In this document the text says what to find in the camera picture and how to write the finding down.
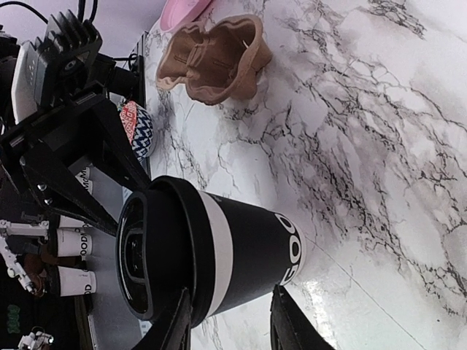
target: white band on cup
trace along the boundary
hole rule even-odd
[[[234,268],[234,243],[227,218],[211,196],[199,191],[211,225],[215,252],[215,285],[207,317],[213,315],[223,302],[231,283]]]

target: white marble table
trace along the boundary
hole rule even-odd
[[[288,290],[342,350],[467,349],[467,2],[214,0],[263,18],[257,96],[208,107],[155,88],[154,176],[289,214],[307,264]],[[271,296],[208,319],[193,349],[270,349]]]

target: seam line on countertop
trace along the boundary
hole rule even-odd
[[[420,345],[420,347],[423,349],[423,350],[427,350],[412,334],[409,333],[408,330],[406,330],[404,327],[402,327],[402,324],[400,324],[399,322],[397,322],[395,320],[394,317],[392,317],[377,301],[374,297],[372,297],[362,286],[360,283],[358,283],[352,275],[350,275],[345,269],[344,267],[342,267],[341,264],[339,264],[332,256],[330,256],[323,248],[321,248],[318,244],[316,244],[316,242],[312,241],[311,239],[309,238],[306,238],[308,241],[312,242],[319,250],[321,250],[324,254],[326,254],[331,260],[333,260],[343,271],[346,275],[348,275],[350,277],[350,279],[355,282],[355,284],[357,284],[362,290],[363,292],[368,295],[368,297],[370,299],[373,300],[373,302],[382,310],[382,312],[384,312],[387,316],[389,316],[390,319],[392,319],[394,321],[394,323],[396,323],[410,338],[412,338],[414,340],[415,343],[417,343],[418,345]]]

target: pink object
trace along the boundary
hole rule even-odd
[[[167,0],[161,15],[162,32],[175,32],[193,22],[212,0]]]

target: cup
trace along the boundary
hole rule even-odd
[[[47,268],[47,283],[49,292],[60,297],[92,294],[97,288],[94,272],[62,266]]]
[[[156,320],[187,287],[194,327],[287,284],[305,256],[304,235],[285,215],[169,176],[130,196],[117,232],[118,278],[135,316]]]
[[[78,227],[49,230],[47,250],[53,257],[86,257],[93,252],[93,239]]]

